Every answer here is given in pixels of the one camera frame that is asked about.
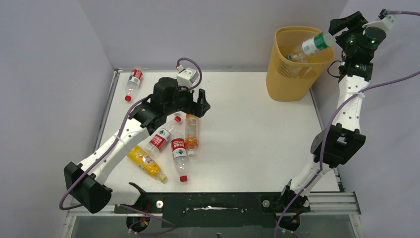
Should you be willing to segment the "orange soda bottle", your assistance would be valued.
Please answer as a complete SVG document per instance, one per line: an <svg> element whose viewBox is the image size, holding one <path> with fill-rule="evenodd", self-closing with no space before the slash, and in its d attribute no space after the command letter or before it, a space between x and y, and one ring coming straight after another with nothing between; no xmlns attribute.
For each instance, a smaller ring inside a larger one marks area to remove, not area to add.
<svg viewBox="0 0 420 238"><path fill-rule="evenodd" d="M187 114L185 119L185 146L189 157L196 157L199 145L199 118Z"/></svg>

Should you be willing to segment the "clear bottle green white label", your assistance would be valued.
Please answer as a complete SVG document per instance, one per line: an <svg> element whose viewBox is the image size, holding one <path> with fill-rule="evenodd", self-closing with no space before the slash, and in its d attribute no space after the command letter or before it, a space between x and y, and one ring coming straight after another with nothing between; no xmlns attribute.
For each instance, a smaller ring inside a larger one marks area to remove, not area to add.
<svg viewBox="0 0 420 238"><path fill-rule="evenodd" d="M335 39L330 33L319 33L299 43L285 58L293 62L306 63L310 56L331 47L334 41Z"/></svg>

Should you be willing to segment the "red label bottle red cap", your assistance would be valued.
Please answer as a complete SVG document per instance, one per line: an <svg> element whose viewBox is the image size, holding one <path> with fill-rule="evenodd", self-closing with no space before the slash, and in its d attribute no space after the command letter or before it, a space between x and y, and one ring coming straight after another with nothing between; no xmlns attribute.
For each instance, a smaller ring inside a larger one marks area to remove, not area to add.
<svg viewBox="0 0 420 238"><path fill-rule="evenodd" d="M172 135L170 146L172 151L173 163L179 175L179 180L181 182L187 182L190 161L188 158L183 135L179 132L174 133Z"/></svg>

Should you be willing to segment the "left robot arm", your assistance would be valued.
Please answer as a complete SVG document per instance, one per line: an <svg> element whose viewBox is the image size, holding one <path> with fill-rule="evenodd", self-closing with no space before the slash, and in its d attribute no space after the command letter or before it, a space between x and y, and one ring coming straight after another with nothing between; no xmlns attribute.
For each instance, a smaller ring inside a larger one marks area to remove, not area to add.
<svg viewBox="0 0 420 238"><path fill-rule="evenodd" d="M160 78L152 94L129 108L120 128L107 142L78 164L69 162L65 166L67 191L59 202L59 208L67 209L64 201L69 195L92 214L109 204L134 205L141 196L138 185L131 184L128 189L118 190L106 183L114 168L136 145L166 123L169 115L184 112L201 118L209 109L204 89L198 90L195 100L194 89L180 86L171 77Z"/></svg>

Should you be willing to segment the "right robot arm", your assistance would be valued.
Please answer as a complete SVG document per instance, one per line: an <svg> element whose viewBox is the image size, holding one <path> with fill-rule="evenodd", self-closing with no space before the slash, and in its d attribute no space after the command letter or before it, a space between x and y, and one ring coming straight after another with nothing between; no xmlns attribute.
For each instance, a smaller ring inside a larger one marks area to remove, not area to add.
<svg viewBox="0 0 420 238"><path fill-rule="evenodd" d="M394 23L395 17L385 11L373 22L360 12L333 19L328 32L306 39L287 56L288 60L303 61L334 43L342 50L337 110L329 127L312 142L313 159L284 187L278 199L283 211L308 212L308 196L314 185L326 173L347 163L364 145L366 137L360 131L363 90L371 80L374 53Z"/></svg>

